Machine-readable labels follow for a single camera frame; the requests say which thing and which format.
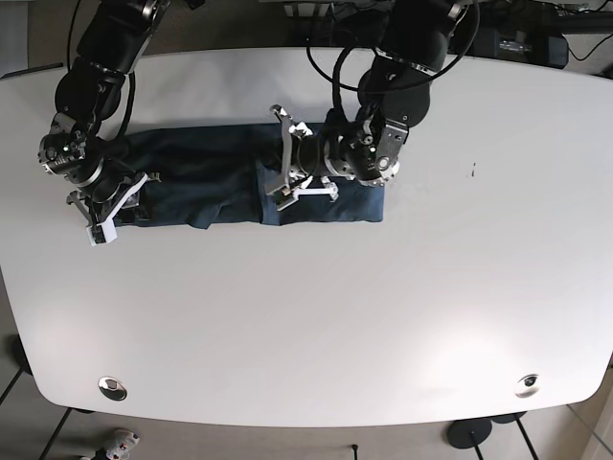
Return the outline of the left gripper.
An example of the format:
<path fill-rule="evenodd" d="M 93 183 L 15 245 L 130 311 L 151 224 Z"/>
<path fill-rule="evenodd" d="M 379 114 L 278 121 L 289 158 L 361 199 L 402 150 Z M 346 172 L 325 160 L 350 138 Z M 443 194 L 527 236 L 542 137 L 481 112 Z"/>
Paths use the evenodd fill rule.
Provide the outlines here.
<path fill-rule="evenodd" d="M 326 175 L 317 175 L 323 153 L 314 131 L 305 122 L 296 122 L 278 104 L 273 104 L 270 112 L 281 125 L 282 157 L 279 173 L 264 185 L 265 194 L 272 198 L 276 191 L 289 188 L 299 200 L 302 196 L 327 196 L 335 202 L 337 185 Z"/>

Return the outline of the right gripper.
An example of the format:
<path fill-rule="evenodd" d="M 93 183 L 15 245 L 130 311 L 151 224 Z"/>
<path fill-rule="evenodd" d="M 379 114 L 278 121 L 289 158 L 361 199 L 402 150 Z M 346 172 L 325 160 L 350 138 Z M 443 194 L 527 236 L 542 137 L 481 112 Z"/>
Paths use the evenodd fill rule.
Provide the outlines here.
<path fill-rule="evenodd" d="M 86 220 L 86 226 L 112 220 L 122 210 L 141 205 L 141 190 L 148 182 L 159 182 L 157 172 L 137 172 L 128 175 L 98 178 L 78 187 L 66 197 L 68 205 L 74 205 Z"/>

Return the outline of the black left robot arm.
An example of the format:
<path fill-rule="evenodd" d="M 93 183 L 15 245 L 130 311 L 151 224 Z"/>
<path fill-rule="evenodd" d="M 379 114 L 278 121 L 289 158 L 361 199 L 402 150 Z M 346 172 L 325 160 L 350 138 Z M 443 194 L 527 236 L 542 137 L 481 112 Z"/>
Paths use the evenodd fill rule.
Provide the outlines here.
<path fill-rule="evenodd" d="M 349 120 L 343 106 L 341 73 L 352 47 L 337 57 L 331 84 L 332 107 L 321 129 L 297 123 L 280 105 L 271 106 L 281 125 L 282 156 L 278 174 L 264 186 L 278 211 L 303 196 L 339 196 L 335 178 L 366 187 L 383 187 L 399 171 L 399 155 L 411 128 L 426 116 L 433 81 L 443 77 L 465 56 L 461 50 L 445 60 L 457 26 L 469 15 L 475 39 L 480 26 L 478 2 L 397 1 L 370 69 L 353 88 L 359 107 Z"/>

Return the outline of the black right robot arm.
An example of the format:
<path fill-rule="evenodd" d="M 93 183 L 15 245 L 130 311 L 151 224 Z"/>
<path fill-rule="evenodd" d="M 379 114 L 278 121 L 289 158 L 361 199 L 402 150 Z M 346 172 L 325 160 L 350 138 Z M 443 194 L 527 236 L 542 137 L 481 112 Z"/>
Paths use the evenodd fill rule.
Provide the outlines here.
<path fill-rule="evenodd" d="M 115 217 L 138 209 L 145 184 L 159 178 L 125 163 L 125 132 L 135 66 L 168 7 L 166 1 L 100 2 L 56 89 L 57 113 L 37 159 L 46 173 L 75 186 L 66 201 L 85 217 L 93 245 L 116 239 Z"/>

